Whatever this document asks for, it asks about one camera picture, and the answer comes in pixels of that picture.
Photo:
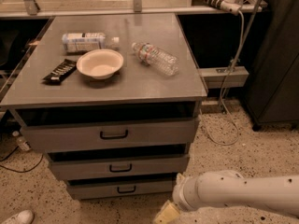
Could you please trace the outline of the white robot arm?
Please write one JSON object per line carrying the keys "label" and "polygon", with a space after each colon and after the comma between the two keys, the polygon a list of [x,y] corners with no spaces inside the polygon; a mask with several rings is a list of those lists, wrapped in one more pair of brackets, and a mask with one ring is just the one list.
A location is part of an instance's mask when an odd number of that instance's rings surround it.
{"label": "white robot arm", "polygon": [[299,176],[245,178],[233,170],[177,175],[172,201],[166,201],[153,224],[169,224],[181,212],[202,207],[247,206],[299,217]]}

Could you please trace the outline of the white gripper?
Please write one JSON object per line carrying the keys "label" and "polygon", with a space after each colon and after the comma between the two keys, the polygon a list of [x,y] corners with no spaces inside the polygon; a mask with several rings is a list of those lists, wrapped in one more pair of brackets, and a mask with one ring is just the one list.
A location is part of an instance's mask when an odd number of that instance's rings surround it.
{"label": "white gripper", "polygon": [[180,211],[192,212],[199,208],[197,178],[177,174],[176,185],[173,188],[173,203],[167,200],[159,213],[153,219],[153,224],[169,224],[180,215]]}

